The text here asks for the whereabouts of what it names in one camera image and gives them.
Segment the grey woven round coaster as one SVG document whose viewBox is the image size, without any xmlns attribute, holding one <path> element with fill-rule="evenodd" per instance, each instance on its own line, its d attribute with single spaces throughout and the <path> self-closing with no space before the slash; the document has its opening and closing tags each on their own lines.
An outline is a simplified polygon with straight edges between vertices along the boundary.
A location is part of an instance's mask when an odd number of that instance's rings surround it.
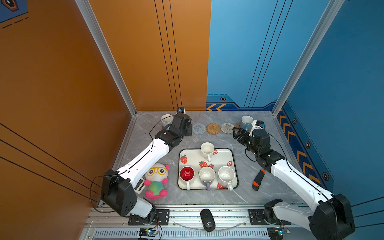
<svg viewBox="0 0 384 240">
<path fill-rule="evenodd" d="M 195 135 L 202 135 L 206 132 L 206 126 L 201 123 L 196 123 L 193 125 L 192 130 Z"/>
</svg>

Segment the white woven round coaster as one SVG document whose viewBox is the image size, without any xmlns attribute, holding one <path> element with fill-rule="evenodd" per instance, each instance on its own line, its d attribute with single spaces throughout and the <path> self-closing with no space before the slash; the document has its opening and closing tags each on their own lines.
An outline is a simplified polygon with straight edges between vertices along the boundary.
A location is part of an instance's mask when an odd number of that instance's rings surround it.
<svg viewBox="0 0 384 240">
<path fill-rule="evenodd" d="M 235 126 L 231 123 L 223 123 L 221 125 L 221 131 L 225 134 L 232 134 Z"/>
</svg>

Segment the tan rattan round coaster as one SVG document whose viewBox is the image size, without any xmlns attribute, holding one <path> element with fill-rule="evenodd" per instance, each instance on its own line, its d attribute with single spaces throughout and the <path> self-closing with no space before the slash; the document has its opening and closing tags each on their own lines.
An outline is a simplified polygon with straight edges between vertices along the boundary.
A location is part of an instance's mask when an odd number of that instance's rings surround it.
<svg viewBox="0 0 384 240">
<path fill-rule="evenodd" d="M 221 132 L 221 127 L 218 124 L 212 123 L 212 124 L 207 125 L 206 131 L 210 135 L 217 135 Z"/>
</svg>

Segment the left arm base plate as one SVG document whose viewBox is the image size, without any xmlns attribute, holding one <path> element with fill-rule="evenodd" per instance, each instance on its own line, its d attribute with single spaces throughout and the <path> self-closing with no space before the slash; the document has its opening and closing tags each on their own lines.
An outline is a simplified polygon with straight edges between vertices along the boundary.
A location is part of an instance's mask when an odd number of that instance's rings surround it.
<svg viewBox="0 0 384 240">
<path fill-rule="evenodd" d="M 152 221 L 144 219 L 138 215 L 130 215 L 129 226 L 167 226 L 169 224 L 170 210 L 169 209 L 156 209 L 155 217 Z"/>
</svg>

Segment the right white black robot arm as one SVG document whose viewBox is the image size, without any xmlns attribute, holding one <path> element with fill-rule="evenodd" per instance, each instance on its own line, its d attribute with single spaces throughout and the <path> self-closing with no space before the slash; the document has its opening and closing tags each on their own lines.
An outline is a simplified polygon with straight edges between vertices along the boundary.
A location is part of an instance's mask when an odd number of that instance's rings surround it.
<svg viewBox="0 0 384 240">
<path fill-rule="evenodd" d="M 242 128 L 233 128 L 233 137 L 255 156 L 264 170 L 282 180 L 308 205 L 304 209 L 281 199 L 272 200 L 265 204 L 266 222 L 290 222 L 310 231 L 318 240 L 343 240 L 355 232 L 348 198 L 323 189 L 293 167 L 271 148 L 266 130 L 254 129 L 249 133 Z"/>
</svg>

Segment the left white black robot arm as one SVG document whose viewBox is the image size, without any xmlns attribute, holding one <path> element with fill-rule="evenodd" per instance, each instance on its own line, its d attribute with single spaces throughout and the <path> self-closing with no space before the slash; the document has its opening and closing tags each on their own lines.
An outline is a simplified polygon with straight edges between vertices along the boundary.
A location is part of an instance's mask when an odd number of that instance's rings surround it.
<svg viewBox="0 0 384 240">
<path fill-rule="evenodd" d="M 134 187 L 144 174 L 178 146 L 184 137 L 192 135 L 192 119 L 180 107 L 172 124 L 164 127 L 151 143 L 133 160 L 114 171 L 109 169 L 103 175 L 101 200 L 121 217 L 136 215 L 150 223 L 155 219 L 156 206 L 146 199 L 139 198 Z"/>
</svg>

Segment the light blue mug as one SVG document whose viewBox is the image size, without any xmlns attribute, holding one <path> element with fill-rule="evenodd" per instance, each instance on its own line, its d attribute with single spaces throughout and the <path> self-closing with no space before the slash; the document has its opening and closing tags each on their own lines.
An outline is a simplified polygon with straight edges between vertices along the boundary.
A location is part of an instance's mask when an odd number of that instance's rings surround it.
<svg viewBox="0 0 384 240">
<path fill-rule="evenodd" d="M 174 116 L 170 114 L 165 114 L 161 117 L 161 122 L 164 130 L 169 130 L 170 126 L 172 125 L 173 119 Z"/>
</svg>

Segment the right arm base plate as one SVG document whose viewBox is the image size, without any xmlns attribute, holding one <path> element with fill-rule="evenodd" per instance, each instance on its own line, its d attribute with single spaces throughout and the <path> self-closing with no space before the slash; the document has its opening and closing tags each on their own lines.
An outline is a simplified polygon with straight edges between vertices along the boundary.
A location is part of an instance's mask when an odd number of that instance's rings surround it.
<svg viewBox="0 0 384 240">
<path fill-rule="evenodd" d="M 272 220 L 272 222 L 269 222 L 266 220 L 266 216 L 264 214 L 264 210 L 262 209 L 249 209 L 249 218 L 251 225 L 271 225 L 271 226 L 277 226 L 277 225 L 285 225 L 290 226 L 292 223 L 287 221 L 278 221 L 278 220 Z"/>
</svg>

